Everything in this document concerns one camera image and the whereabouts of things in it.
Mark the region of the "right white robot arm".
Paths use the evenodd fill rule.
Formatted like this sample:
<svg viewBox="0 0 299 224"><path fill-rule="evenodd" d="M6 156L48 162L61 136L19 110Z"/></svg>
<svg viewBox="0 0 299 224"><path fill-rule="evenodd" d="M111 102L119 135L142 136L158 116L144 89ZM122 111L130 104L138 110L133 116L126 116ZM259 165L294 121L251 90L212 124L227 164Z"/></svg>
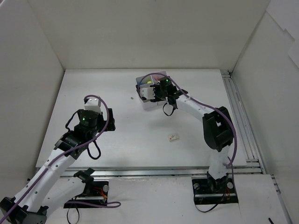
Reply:
<svg viewBox="0 0 299 224"><path fill-rule="evenodd" d="M228 179L228 152L235 138L227 108L211 108L198 102L187 91L179 90L167 77L140 93L151 102L165 101L173 110L185 111L202 122L205 143L212 149L206 185L211 192L222 189Z"/></svg>

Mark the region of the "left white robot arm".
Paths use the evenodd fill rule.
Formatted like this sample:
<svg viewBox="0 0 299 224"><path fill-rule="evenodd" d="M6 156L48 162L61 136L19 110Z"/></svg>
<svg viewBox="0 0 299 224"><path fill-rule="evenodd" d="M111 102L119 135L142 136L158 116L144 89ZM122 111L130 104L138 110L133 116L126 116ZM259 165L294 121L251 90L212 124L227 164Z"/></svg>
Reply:
<svg viewBox="0 0 299 224"><path fill-rule="evenodd" d="M115 131L113 110L108 108L106 112L106 119L103 118L100 109L79 109L75 112L79 123L56 142L49 158L35 176L14 197L2 199L1 222L44 224L59 207L70 203L73 198L92 193L94 188L92 168L76 172L63 187L57 190L52 190L52 187L84 151L90 151L90 143L95 143L103 132Z"/></svg>

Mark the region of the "white boxed eraser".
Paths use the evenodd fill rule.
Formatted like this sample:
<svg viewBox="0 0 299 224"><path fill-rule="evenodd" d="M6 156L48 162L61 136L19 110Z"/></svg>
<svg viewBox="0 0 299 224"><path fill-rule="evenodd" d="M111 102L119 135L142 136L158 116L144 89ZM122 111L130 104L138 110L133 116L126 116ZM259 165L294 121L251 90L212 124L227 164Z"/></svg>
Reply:
<svg viewBox="0 0 299 224"><path fill-rule="evenodd" d="M169 142L179 140L179 134L173 133L173 134L168 135L168 140L169 140Z"/></svg>

